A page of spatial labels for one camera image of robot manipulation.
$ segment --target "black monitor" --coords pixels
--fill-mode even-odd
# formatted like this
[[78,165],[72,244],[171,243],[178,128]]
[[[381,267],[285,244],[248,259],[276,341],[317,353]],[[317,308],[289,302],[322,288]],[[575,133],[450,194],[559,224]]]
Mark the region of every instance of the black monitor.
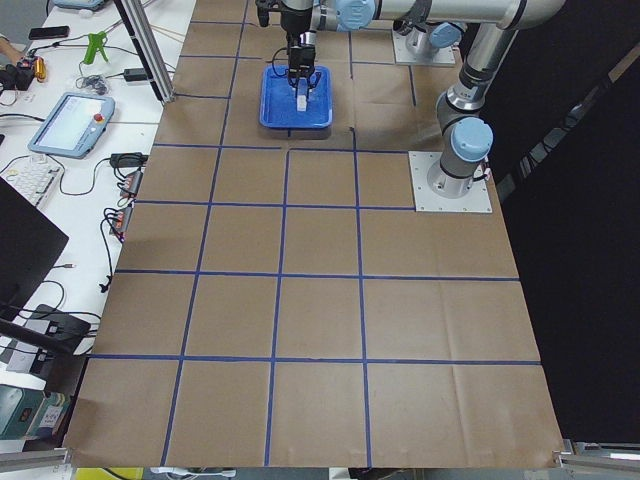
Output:
[[[55,328],[38,333],[12,321],[48,275],[68,241],[69,237],[0,178],[1,335],[48,352],[75,351],[90,328],[87,322],[70,316],[51,316]],[[37,318],[49,315],[41,313]]]

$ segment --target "blue tray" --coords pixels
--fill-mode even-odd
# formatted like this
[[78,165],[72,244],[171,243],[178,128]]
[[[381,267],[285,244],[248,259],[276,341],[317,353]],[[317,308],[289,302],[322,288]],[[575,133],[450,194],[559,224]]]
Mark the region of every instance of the blue tray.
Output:
[[[278,75],[284,75],[285,65],[275,67]],[[331,125],[333,98],[331,73],[326,67],[317,66],[322,73],[318,86],[309,93],[307,111],[298,112],[294,89],[286,77],[278,77],[271,65],[262,75],[262,97],[260,99],[260,123],[277,129],[322,129]]]

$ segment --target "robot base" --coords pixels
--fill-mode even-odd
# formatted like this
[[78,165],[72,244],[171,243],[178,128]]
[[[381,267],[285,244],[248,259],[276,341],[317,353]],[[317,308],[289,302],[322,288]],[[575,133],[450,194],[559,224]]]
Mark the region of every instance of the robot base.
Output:
[[[417,212],[492,213],[491,200],[484,180],[473,182],[469,192],[461,198],[444,198],[435,193],[427,182],[427,172],[440,161],[440,152],[409,152],[413,199]],[[478,167],[475,176],[482,175]]]
[[456,58],[451,47],[441,48],[434,55],[426,54],[417,56],[407,48],[407,37],[397,32],[391,32],[393,36],[393,51],[398,65],[427,65],[431,67],[453,67]]

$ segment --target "blue joint cap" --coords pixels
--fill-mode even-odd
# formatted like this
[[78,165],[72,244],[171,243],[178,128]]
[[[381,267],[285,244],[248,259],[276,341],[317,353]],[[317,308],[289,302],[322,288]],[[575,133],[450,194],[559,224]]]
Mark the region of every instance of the blue joint cap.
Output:
[[453,127],[451,147],[465,162],[481,161],[491,150],[492,144],[493,131],[479,118],[464,118]]
[[359,30],[373,20],[376,3],[375,0],[336,0],[335,8],[344,30]]
[[436,48],[450,47],[462,39],[459,29],[446,22],[433,29],[429,36],[429,42]]

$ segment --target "keyboard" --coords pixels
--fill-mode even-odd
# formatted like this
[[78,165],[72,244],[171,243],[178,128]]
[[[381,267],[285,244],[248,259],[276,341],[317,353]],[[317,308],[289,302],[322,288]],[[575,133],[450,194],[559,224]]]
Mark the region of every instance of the keyboard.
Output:
[[41,209],[61,173],[57,163],[44,155],[32,155],[16,161],[1,176],[31,205]]

